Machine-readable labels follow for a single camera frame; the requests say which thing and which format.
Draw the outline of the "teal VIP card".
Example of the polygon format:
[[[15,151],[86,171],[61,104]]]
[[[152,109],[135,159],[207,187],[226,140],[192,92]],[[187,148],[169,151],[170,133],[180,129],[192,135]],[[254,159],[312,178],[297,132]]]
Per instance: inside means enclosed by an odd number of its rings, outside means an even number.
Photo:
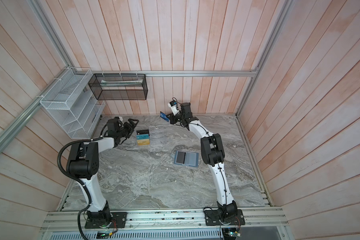
[[[150,139],[149,134],[137,135],[137,140],[149,140],[149,139]]]

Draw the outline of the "beige card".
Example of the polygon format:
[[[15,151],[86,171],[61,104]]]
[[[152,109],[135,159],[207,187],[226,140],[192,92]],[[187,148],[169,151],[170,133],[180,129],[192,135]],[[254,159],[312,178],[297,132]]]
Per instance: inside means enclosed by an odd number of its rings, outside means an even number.
[[[150,143],[151,143],[150,139],[137,140],[138,146],[147,146],[150,145]]]

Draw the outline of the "blue VIP logo card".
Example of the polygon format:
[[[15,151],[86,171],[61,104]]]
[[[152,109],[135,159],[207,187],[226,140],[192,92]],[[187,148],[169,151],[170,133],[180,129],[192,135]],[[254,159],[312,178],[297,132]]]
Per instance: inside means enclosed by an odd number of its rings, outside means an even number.
[[[160,117],[161,117],[163,120],[165,120],[165,121],[167,121],[167,122],[170,122],[170,119],[168,118],[168,116],[167,116],[165,113],[160,112]]]

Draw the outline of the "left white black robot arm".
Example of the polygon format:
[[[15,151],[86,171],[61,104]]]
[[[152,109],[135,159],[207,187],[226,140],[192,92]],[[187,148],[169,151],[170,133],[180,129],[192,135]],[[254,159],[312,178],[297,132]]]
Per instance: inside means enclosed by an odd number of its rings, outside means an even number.
[[[123,122],[122,117],[115,117],[107,121],[98,138],[69,143],[71,150],[64,170],[81,186],[88,205],[86,211],[97,213],[104,211],[107,205],[98,180],[100,153],[129,139],[138,123],[136,119]]]

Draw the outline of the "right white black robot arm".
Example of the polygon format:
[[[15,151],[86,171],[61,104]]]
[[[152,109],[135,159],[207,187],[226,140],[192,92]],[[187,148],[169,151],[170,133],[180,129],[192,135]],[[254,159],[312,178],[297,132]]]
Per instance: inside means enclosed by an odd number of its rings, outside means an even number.
[[[172,110],[171,114],[166,115],[170,124],[186,128],[200,139],[202,160],[213,175],[221,221],[236,217],[238,207],[225,174],[225,150],[221,136],[210,132],[197,117],[193,116],[190,103],[180,104],[177,99],[173,98],[168,106]]]

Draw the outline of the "clear acrylic card stand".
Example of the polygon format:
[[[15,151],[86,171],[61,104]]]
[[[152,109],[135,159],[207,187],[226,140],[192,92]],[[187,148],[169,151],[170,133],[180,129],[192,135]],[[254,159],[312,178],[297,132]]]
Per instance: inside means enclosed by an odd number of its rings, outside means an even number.
[[[137,130],[149,130],[150,131],[150,145],[153,148],[163,147],[166,143],[165,130],[159,126],[149,126],[145,128],[139,128]]]

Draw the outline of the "grey card in holder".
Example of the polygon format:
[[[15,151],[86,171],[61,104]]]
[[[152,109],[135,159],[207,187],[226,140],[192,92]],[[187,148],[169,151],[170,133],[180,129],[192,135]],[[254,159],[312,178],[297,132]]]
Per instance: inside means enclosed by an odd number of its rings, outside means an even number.
[[[177,151],[175,163],[183,165],[185,163],[186,153]]]

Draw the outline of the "black mesh basket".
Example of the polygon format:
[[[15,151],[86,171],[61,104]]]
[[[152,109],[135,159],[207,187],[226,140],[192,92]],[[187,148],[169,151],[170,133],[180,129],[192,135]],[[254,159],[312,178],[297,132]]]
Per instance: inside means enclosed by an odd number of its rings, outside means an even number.
[[[148,86],[143,74],[94,74],[89,87],[97,100],[147,99]]]

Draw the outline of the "white ventilation grille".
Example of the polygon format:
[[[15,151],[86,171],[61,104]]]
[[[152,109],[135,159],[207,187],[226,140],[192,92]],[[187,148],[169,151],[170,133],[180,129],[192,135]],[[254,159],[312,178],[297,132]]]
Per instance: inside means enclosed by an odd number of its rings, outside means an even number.
[[[221,240],[218,229],[179,229],[179,230],[136,230],[121,231],[113,235],[107,232],[88,231],[89,240]]]

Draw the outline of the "aluminium frame rail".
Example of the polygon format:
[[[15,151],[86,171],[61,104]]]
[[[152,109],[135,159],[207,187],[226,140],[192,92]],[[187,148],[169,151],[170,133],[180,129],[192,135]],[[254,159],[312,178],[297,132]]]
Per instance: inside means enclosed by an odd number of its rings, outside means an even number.
[[[285,1],[0,1],[0,134],[68,68],[146,73],[142,101],[112,114],[156,114],[170,94],[198,113],[233,113],[244,92],[218,97],[208,72],[256,71]]]

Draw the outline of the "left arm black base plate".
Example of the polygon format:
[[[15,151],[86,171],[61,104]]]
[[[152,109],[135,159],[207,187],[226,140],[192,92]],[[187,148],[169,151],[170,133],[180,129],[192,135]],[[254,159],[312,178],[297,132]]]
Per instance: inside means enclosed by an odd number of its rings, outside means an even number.
[[[127,212],[88,212],[85,229],[122,229],[126,220]]]

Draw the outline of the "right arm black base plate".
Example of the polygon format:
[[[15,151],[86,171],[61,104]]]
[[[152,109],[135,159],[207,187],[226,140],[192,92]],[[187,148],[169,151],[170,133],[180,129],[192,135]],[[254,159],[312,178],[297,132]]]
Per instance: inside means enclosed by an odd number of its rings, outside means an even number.
[[[235,225],[243,226],[246,224],[242,210],[237,210],[233,214],[223,214],[220,210],[206,209],[203,210],[205,223],[207,226]]]

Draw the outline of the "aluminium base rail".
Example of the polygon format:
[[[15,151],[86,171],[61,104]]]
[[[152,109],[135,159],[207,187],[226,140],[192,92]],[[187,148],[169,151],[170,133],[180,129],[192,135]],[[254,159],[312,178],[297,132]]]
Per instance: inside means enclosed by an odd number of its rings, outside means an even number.
[[[241,208],[244,221],[230,227],[273,227],[288,226],[289,222],[280,207]],[[117,229],[164,230],[164,229],[205,229],[206,218],[203,209],[148,209],[126,210],[125,226]],[[41,232],[76,232],[77,212],[50,212],[42,223]]]

